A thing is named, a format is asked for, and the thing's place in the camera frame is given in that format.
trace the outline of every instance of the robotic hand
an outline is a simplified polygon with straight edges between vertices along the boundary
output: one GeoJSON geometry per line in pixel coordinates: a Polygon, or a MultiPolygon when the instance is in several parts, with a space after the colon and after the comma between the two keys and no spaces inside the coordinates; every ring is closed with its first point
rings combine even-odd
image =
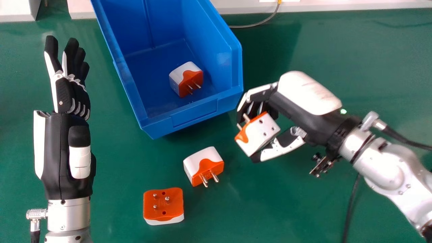
{"type": "Polygon", "coordinates": [[[341,101],[303,72],[291,71],[279,82],[247,91],[237,109],[240,133],[235,140],[253,162],[269,160],[309,144],[324,146],[326,155],[310,174],[319,177],[341,158],[364,176],[369,187],[390,199],[407,220],[432,242],[432,174],[410,149],[376,138],[374,127],[402,143],[432,147],[407,140],[375,112],[363,121],[344,114],[341,101]],[[279,112],[296,126],[277,136],[279,112]]]}
{"type": "Polygon", "coordinates": [[[90,196],[96,158],[90,149],[90,99],[85,89],[89,65],[84,49],[71,38],[57,59],[58,42],[47,36],[45,62],[54,111],[34,111],[35,172],[45,187],[47,209],[27,211],[32,243],[40,238],[40,220],[48,219],[45,242],[91,243],[90,196]]]}

